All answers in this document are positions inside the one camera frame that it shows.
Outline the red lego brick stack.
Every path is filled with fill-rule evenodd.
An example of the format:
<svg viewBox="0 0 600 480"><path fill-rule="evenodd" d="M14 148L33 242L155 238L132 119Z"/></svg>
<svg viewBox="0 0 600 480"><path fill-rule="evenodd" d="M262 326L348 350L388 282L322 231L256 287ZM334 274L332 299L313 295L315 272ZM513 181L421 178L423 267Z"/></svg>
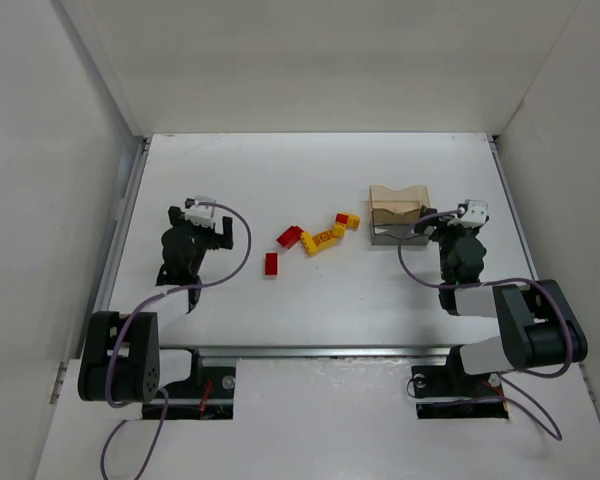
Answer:
<svg viewBox="0 0 600 480"><path fill-rule="evenodd" d="M276 242L282 248L290 249L301 239L302 234L303 230L299 226L292 225L276 239Z"/></svg>

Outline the red yellow lego assembly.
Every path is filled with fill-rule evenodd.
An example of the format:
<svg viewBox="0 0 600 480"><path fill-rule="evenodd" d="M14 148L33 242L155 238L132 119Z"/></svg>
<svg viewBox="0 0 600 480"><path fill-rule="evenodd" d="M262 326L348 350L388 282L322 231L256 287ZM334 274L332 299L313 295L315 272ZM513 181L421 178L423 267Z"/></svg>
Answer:
<svg viewBox="0 0 600 480"><path fill-rule="evenodd" d="M336 238L345 236L347 230L357 230L360 225L360 217L351 213L337 213L334 219L332 234Z"/></svg>

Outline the yellow printed lego brick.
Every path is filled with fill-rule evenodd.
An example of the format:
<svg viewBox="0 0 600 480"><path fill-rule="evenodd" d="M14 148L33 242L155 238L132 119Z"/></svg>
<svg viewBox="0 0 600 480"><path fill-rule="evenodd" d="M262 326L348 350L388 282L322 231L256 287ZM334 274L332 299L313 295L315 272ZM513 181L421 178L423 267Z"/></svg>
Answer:
<svg viewBox="0 0 600 480"><path fill-rule="evenodd" d="M322 231L312 237L316 251L322 252L338 244L339 238L333 234L332 230Z"/></svg>

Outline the yellow long lego brick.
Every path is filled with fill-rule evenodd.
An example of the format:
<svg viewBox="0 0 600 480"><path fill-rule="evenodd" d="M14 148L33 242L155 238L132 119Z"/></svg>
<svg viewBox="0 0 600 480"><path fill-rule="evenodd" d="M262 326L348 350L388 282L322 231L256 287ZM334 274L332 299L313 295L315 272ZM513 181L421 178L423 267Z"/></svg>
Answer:
<svg viewBox="0 0 600 480"><path fill-rule="evenodd" d="M308 256L313 257L317 254L317 246L309 232L301 233L301 242Z"/></svg>

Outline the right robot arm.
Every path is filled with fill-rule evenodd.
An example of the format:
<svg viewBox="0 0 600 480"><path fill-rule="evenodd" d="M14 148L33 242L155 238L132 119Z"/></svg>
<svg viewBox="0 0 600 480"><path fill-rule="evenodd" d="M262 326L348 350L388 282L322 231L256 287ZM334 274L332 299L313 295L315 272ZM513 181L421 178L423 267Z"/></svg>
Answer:
<svg viewBox="0 0 600 480"><path fill-rule="evenodd" d="M441 308L452 316L494 319L498 335L451 348L445 368L452 384L522 371L555 378L588 355L588 341L554 280L511 278L482 282L487 249L478 239L486 204L465 201L452 211L423 207L414 231L438 244Z"/></svg>

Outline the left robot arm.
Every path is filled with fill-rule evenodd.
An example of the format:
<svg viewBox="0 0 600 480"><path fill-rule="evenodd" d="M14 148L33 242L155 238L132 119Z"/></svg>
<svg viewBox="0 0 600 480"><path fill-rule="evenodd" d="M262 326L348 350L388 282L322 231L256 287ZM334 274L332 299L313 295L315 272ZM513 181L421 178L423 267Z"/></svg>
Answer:
<svg viewBox="0 0 600 480"><path fill-rule="evenodd" d="M149 298L136 313L101 310L91 316L77 382L82 400L148 403L161 389L195 378L198 353L163 348L160 335L199 303L206 253L233 248L233 219L224 216L217 231L215 211L208 197L170 207L170 228L161 236L162 264Z"/></svg>

